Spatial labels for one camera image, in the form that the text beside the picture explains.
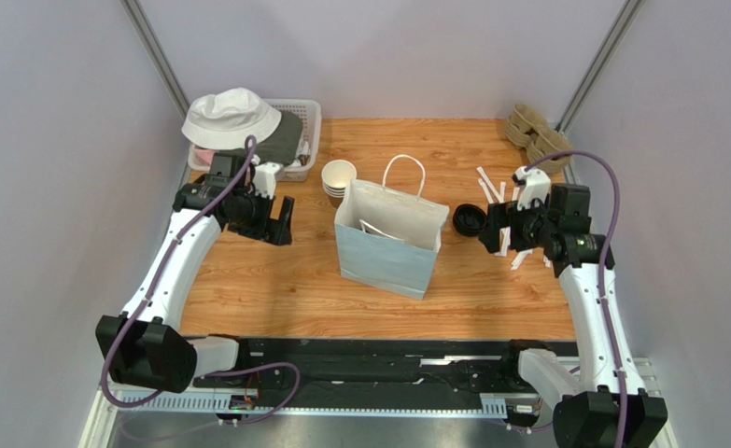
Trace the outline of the white paper bag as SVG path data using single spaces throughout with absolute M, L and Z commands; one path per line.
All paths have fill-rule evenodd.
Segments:
M 413 161 L 421 172 L 417 192 L 387 185 L 395 161 Z M 443 245 L 450 207 L 423 197 L 426 169 L 418 159 L 394 156 L 377 184 L 353 179 L 337 208 L 334 227 L 341 276 L 411 299 L 429 289 Z

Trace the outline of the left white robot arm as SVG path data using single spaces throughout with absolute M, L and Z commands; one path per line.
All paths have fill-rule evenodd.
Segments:
M 180 393 L 198 377 L 230 371 L 239 358 L 232 336 L 183 336 L 178 329 L 197 273 L 223 231 L 290 245 L 294 200 L 271 216 L 282 165 L 246 155 L 214 156 L 210 170 L 176 193 L 162 247 L 118 315 L 100 318 L 95 336 L 106 382 Z

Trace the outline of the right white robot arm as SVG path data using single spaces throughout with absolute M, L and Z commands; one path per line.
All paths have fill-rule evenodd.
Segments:
M 614 303 L 614 262 L 600 257 L 605 236 L 591 231 L 590 190 L 571 184 L 520 182 L 518 197 L 493 203 L 479 235 L 500 250 L 503 231 L 517 252 L 542 250 L 564 290 L 575 328 L 579 372 L 573 374 L 541 342 L 512 352 L 520 382 L 553 410 L 559 447 L 650 447 L 668 420 L 631 358 Z

